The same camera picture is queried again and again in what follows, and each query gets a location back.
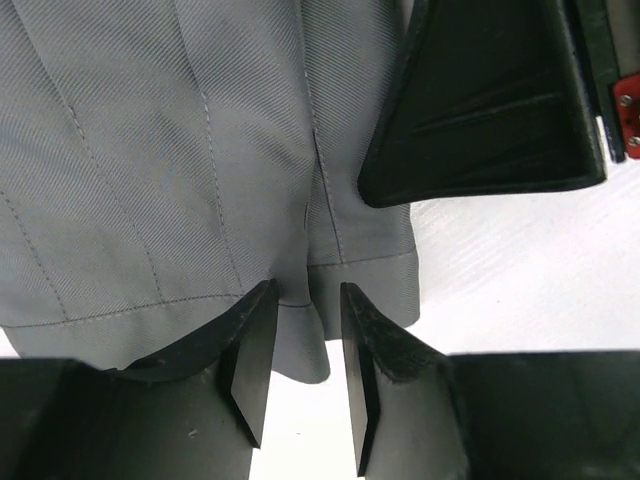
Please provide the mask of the grey skirt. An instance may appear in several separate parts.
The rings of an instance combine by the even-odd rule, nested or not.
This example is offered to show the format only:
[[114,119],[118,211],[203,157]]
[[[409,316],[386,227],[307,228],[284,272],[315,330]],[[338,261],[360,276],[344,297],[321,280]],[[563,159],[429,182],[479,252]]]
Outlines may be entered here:
[[279,287],[274,369],[329,374],[339,290],[420,315],[406,205],[357,178],[409,1],[5,1],[1,328],[123,369]]

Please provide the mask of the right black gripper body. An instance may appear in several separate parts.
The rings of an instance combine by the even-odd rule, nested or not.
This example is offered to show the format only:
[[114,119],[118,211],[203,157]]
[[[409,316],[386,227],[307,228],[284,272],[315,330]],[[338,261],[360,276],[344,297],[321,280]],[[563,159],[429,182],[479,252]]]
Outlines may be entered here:
[[639,159],[639,0],[573,6],[611,160]]

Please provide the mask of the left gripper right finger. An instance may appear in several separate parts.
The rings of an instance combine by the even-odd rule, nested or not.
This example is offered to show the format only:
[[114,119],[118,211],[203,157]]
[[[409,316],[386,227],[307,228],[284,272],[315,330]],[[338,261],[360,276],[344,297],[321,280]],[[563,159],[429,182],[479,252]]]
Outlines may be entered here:
[[635,479],[639,355],[445,355],[340,289],[357,474],[364,479]]

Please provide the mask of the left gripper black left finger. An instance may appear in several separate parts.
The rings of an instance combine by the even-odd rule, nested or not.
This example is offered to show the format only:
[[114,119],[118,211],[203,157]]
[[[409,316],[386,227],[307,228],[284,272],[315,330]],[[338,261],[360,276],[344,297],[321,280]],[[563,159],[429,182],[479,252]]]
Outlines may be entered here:
[[5,479],[245,479],[262,441],[278,318],[263,281],[123,370],[1,363]]

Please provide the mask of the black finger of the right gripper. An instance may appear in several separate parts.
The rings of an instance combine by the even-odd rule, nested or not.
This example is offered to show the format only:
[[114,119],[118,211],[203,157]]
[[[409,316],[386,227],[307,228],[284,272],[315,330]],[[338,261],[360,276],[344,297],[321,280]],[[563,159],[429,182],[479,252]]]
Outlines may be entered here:
[[386,208],[605,179],[568,1],[418,1],[358,178]]

